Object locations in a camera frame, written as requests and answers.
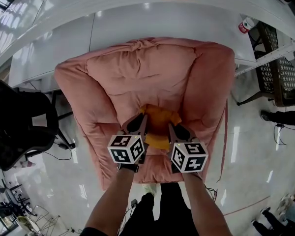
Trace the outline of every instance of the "person's leg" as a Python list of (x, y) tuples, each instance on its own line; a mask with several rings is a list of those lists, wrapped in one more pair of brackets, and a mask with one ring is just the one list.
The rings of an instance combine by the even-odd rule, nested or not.
[(141, 201), (135, 207), (120, 236), (148, 235), (149, 228), (143, 229), (143, 224), (148, 227), (153, 224), (153, 206), (154, 196), (151, 193), (146, 193), (142, 196)]
[(295, 235), (295, 222), (290, 219), (287, 219), (287, 222), (286, 228), (288, 232), (294, 233), (293, 235)]
[(285, 230), (286, 227), (276, 219), (276, 217), (269, 212), (268, 210), (265, 210), (262, 212), (262, 214), (265, 216), (267, 221), (271, 224), (273, 227), (273, 230), (276, 231), (278, 234), (282, 234)]
[(197, 236), (197, 229), (193, 223), (191, 210), (187, 207), (178, 183), (162, 183), (160, 215), (156, 222), (160, 230), (170, 235)]
[(262, 236), (271, 236), (271, 230), (265, 227), (263, 224), (254, 221), (252, 225), (256, 228), (257, 232), (260, 233)]
[(159, 218), (168, 219), (176, 216), (177, 213), (189, 213), (185, 200), (182, 197), (181, 189), (178, 183), (162, 183), (162, 196), (160, 204)]
[(279, 124), (285, 125), (294, 125), (295, 126), (295, 111), (287, 111), (287, 112), (267, 112), (261, 111), (261, 118), (266, 121), (272, 121)]

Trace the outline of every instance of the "white sneaker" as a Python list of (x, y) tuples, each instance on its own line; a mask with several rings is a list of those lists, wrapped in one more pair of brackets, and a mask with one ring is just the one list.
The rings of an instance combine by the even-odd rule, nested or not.
[(151, 193), (153, 197), (156, 196), (156, 183), (144, 183), (142, 184), (145, 194)]

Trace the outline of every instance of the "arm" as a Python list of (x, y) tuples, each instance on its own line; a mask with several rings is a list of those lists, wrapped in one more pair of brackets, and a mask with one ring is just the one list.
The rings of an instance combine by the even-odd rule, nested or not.
[(224, 216), (214, 203), (202, 180), (190, 173), (182, 174), (188, 193), (193, 222), (201, 236), (232, 236)]
[(108, 236), (117, 235), (128, 204), (134, 172), (120, 169), (107, 191), (93, 209), (85, 227), (93, 227)]

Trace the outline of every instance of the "white tiled floor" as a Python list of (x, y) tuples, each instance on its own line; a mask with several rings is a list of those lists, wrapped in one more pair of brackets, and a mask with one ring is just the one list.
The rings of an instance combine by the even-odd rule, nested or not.
[[(225, 165), (221, 180), (221, 160), (224, 146), (224, 124), (216, 140), (206, 185), (218, 189), (217, 205), (223, 214), (242, 209), (266, 197), (264, 201), (244, 210), (226, 215), (234, 236), (257, 236), (250, 221), (259, 217), (259, 211), (267, 206), (275, 210), (281, 197), (295, 191), (295, 131), (284, 129), (281, 139), (286, 146), (277, 147), (273, 138), (274, 124), (259, 117), (261, 109), (276, 111), (272, 102), (262, 98), (238, 107), (234, 101), (244, 100), (259, 90), (255, 71), (236, 78), (232, 96), (228, 101), (228, 132)], [(60, 101), (59, 111), (67, 106)], [(67, 227), (82, 229), (99, 200), (101, 190), (87, 145), (77, 130), (72, 117), (61, 121), (63, 132), (73, 138), (77, 148), (73, 159), (58, 161), (42, 154), (32, 158), (35, 167), (10, 170), (5, 173), (9, 181), (22, 183), (31, 203), (47, 208), (60, 215)], [(54, 145), (49, 151), (59, 158), (68, 158), (70, 152)], [(133, 184), (129, 201), (140, 200), (143, 190)], [(160, 188), (156, 196), (154, 216), (159, 214)]]

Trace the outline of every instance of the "pink armchair cushion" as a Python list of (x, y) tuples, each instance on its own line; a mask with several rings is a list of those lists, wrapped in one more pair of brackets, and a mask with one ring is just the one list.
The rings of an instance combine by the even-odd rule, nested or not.
[[(234, 53), (228, 47), (175, 38), (132, 40), (69, 59), (55, 71), (103, 189), (117, 171), (107, 144), (145, 104), (179, 112), (211, 154), (234, 75)], [(181, 174), (172, 174), (167, 153), (149, 147), (135, 181), (182, 181)]]

